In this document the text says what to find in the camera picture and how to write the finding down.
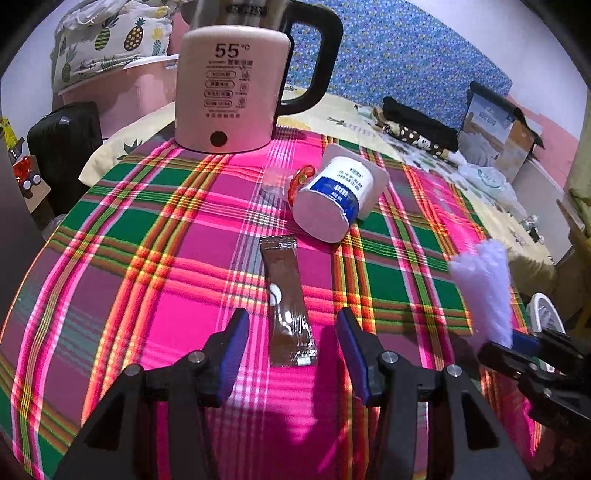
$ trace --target white fan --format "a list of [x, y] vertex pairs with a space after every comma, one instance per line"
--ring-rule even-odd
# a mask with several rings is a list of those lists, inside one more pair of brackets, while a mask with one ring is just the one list
[[[536, 293], [531, 298], [527, 312], [530, 315], [531, 329], [534, 333], [541, 332], [543, 328], [566, 333], [560, 315], [550, 299], [543, 293]], [[550, 373], [554, 372], [554, 367], [543, 361], [540, 361], [540, 368]]]

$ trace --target black bag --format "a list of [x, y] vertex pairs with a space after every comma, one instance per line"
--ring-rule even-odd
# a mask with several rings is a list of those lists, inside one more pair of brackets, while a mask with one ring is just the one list
[[29, 130], [27, 142], [37, 157], [39, 173], [51, 187], [47, 198], [53, 212], [68, 213], [88, 191], [78, 177], [103, 144], [96, 103], [71, 103], [55, 110]]
[[384, 98], [382, 111], [387, 120], [414, 130], [429, 140], [431, 144], [437, 144], [451, 152], [457, 151], [457, 132], [453, 128], [429, 118], [418, 110], [398, 103], [392, 97]]

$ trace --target cardboard box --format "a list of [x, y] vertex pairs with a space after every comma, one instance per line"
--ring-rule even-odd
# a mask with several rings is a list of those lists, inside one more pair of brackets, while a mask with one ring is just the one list
[[469, 105], [458, 135], [460, 152], [470, 163], [494, 167], [511, 182], [539, 136], [527, 126], [519, 108], [472, 82]]

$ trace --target kettle button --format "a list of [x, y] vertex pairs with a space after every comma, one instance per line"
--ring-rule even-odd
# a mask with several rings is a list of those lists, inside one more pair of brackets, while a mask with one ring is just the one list
[[214, 147], [223, 147], [228, 141], [228, 136], [224, 132], [218, 130], [211, 134], [209, 141]]

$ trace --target snack packet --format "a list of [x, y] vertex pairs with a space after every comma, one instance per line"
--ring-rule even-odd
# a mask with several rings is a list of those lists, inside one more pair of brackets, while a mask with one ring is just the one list
[[269, 291], [271, 365], [315, 365], [318, 350], [301, 289], [294, 235], [261, 238]]

